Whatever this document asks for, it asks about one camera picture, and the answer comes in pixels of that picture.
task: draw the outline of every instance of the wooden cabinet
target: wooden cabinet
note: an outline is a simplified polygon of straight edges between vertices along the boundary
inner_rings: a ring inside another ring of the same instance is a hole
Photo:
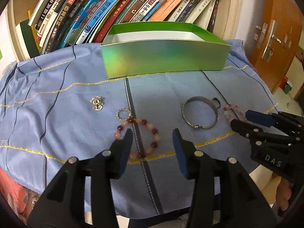
[[[6,10],[12,48],[18,62],[25,60],[16,34],[16,25],[28,19],[28,10],[39,0],[10,0]],[[243,0],[219,0],[214,34],[221,39],[233,39],[238,28]]]

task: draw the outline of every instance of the silver bangle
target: silver bangle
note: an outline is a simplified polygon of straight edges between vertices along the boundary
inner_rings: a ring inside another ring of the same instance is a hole
[[[213,124],[211,124],[211,125],[208,126],[208,127],[205,127],[205,126],[202,126],[202,125],[193,125],[193,124],[191,124],[191,123],[187,120],[187,118],[185,117],[185,114],[184,114],[184,108],[185,108],[186,104],[188,104],[188,103],[190,103],[190,102],[193,102],[193,101],[204,102],[205,104],[209,105],[209,106],[213,109],[213,111],[214,111],[214,113],[215,113],[215,122],[214,122]],[[215,106],[215,104],[214,104],[211,100],[209,100],[209,99],[207,99],[207,98],[205,98],[205,97],[203,97],[203,96],[195,96],[195,97],[192,97],[192,98],[188,99],[188,100],[184,103],[184,105],[183,105],[183,107],[182,107],[182,109],[181,109],[181,113],[182,113],[182,115],[183,115],[183,119],[185,120],[185,122],[186,122],[189,126],[191,126],[192,128],[194,128],[194,129],[196,129],[196,130],[198,130],[198,129],[210,129],[210,128],[213,128],[213,127],[217,124],[217,121],[219,120],[219,113],[218,113],[217,107]]]

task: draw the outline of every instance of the book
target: book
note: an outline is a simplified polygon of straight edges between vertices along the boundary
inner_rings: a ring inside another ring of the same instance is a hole
[[[90,19],[86,27],[84,28],[83,32],[80,34],[76,44],[82,44],[86,37],[89,35],[90,31],[94,29],[96,23],[98,23],[99,19],[102,19],[104,15],[112,8],[114,3],[117,0],[107,0],[99,10],[94,14],[94,16]]]
[[[31,16],[32,16],[32,14],[33,14],[33,9],[30,9],[27,13],[28,13],[28,17],[29,17],[29,19],[30,19]],[[40,53],[40,52],[41,52],[41,47],[39,46],[39,41],[36,39],[37,30],[36,30],[36,28],[35,28],[35,25],[32,25],[32,26],[31,26],[31,30],[32,30],[32,34],[33,34],[33,37],[34,37],[34,41],[35,41],[37,50],[38,50],[38,52]]]
[[[108,20],[109,16],[112,14],[112,12],[114,12],[114,10],[116,9],[116,5],[114,5],[107,13],[106,15],[103,17],[103,19],[101,19],[98,23],[98,25],[95,27],[95,29],[93,30],[93,32],[91,34],[89,34],[88,38],[86,39],[86,43],[92,43],[96,36],[98,35],[99,31],[101,30],[101,28],[103,27],[103,25],[105,24],[105,22]]]
[[[74,35],[75,31],[80,26],[82,20],[86,17],[89,13],[91,8],[97,3],[98,0],[88,0],[86,5],[79,11],[74,21],[69,26],[69,29],[66,33],[65,38],[63,39],[60,48],[64,48],[67,44],[69,44],[71,37]]]
[[[60,30],[57,31],[57,35],[55,37],[55,42],[53,42],[53,50],[60,48],[60,43],[63,37],[67,34],[67,29],[70,28],[71,24],[73,23],[74,17],[76,16],[76,12],[82,6],[84,6],[84,1],[87,0],[76,0],[70,7],[68,13],[66,14],[64,20],[62,21],[64,24],[60,25]]]
[[[102,26],[101,30],[99,31],[98,35],[94,39],[94,43],[100,43],[103,41],[106,33],[109,31],[110,27],[114,24],[115,20],[119,17],[122,11],[128,6],[131,0],[120,0],[117,4],[116,9],[113,13],[109,16],[107,21]]]
[[[214,29],[218,5],[219,5],[219,0],[215,0],[215,5],[214,5],[213,11],[212,11],[211,19],[210,19],[209,25],[207,27],[207,31],[209,31],[211,33],[213,32],[213,29]]]
[[[29,22],[28,22],[29,26],[33,26],[38,23],[40,15],[43,13],[43,11],[45,9],[48,9],[48,8],[46,8],[46,6],[48,5],[49,1],[50,0],[39,0],[39,2],[37,3],[37,5],[33,11],[31,18],[29,19]]]
[[[50,11],[50,9],[52,8],[52,5],[54,3],[55,0],[49,0],[48,3],[46,4],[45,8],[43,9],[41,15],[40,15],[40,18],[36,24],[36,30],[39,30],[43,21],[44,21],[44,18],[45,16],[48,14],[48,12]]]
[[[189,2],[190,0],[182,0],[182,2],[178,5],[173,14],[169,17],[168,21],[176,21]]]
[[[182,0],[174,0],[157,20],[163,21],[173,11],[173,9],[180,4],[181,1]]]
[[[165,2],[165,0],[159,0],[153,8],[145,15],[145,17],[141,21],[147,21],[151,15]]]
[[[83,19],[78,29],[75,31],[74,35],[70,39],[69,45],[75,45],[76,41],[78,40],[80,34],[82,33],[84,27],[87,25],[89,20],[93,17],[96,11],[106,2],[107,0],[99,0],[95,6],[89,11],[88,15]]]
[[[159,0],[149,0],[130,22],[141,21]]]
[[[148,0],[137,0],[130,9],[126,12],[119,23],[130,22],[136,13],[147,3]]]
[[[212,11],[215,5],[216,0],[211,0],[207,7],[203,10],[203,12],[199,15],[196,21],[199,21],[199,26],[205,30],[207,30]]]
[[[114,24],[118,24],[121,19],[124,17],[126,12],[130,9],[130,7],[136,2],[137,0],[131,0],[128,5],[124,8],[124,10],[121,12],[121,14],[117,17],[117,19],[114,21]]]
[[[92,34],[96,34],[100,31],[100,28],[98,25],[103,26],[104,23],[101,23],[101,21],[105,22],[105,17],[109,17],[111,13],[109,13],[110,10],[113,10],[113,7],[116,7],[116,4],[119,2],[120,0],[115,0],[110,6],[109,8],[107,8],[107,10],[101,15],[101,17],[98,19],[98,21],[95,23],[94,27],[91,29],[91,31],[89,32],[89,35],[87,36],[86,39],[86,43],[89,42],[89,39],[92,39]]]
[[[192,13],[189,15],[189,17],[186,19],[186,23],[193,23],[198,16],[201,14],[201,12],[204,11],[204,9],[208,6],[211,0],[200,0],[197,6],[194,8]]]
[[[157,21],[158,18],[166,11],[166,9],[172,4],[174,0],[166,0],[150,17],[149,21]]]
[[[47,15],[45,16],[41,26],[40,26],[40,29],[38,30],[37,32],[37,39],[41,41],[42,39],[42,36],[43,36],[43,33],[48,25],[48,22],[50,21],[50,18],[54,12],[54,10],[59,6],[61,0],[55,0],[51,9],[49,10],[49,12],[47,13]]]
[[[16,26],[17,37],[26,60],[40,55],[32,34],[32,29],[28,23],[29,19],[20,22]]]
[[[66,17],[67,14],[69,14],[69,10],[71,8],[71,6],[74,4],[76,0],[67,0],[66,4],[63,6],[63,9],[60,11],[60,13],[58,14],[57,20],[55,22],[55,26],[53,28],[53,31],[51,33],[50,38],[48,39],[47,45],[45,47],[45,53],[50,53],[55,37],[59,31],[59,28],[61,25],[64,24],[64,19]]]
[[[191,14],[191,12],[194,10],[194,8],[196,7],[196,5],[198,4],[200,0],[190,0],[190,2],[188,3],[188,5],[184,8],[184,10],[180,13],[179,17],[177,18],[177,22],[185,22],[186,19],[189,17],[189,15]]]

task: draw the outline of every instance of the white wall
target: white wall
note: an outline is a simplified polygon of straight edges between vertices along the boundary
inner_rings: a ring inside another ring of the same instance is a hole
[[[254,35],[257,33],[255,26],[261,26],[263,22],[264,4],[265,0],[243,0],[240,22],[235,38],[244,41],[248,57],[251,57],[256,43],[254,40]]]

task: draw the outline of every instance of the open cardboard box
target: open cardboard box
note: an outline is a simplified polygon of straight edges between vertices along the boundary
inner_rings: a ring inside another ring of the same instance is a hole
[[[113,25],[101,45],[109,79],[222,70],[230,45],[197,25],[145,21]]]

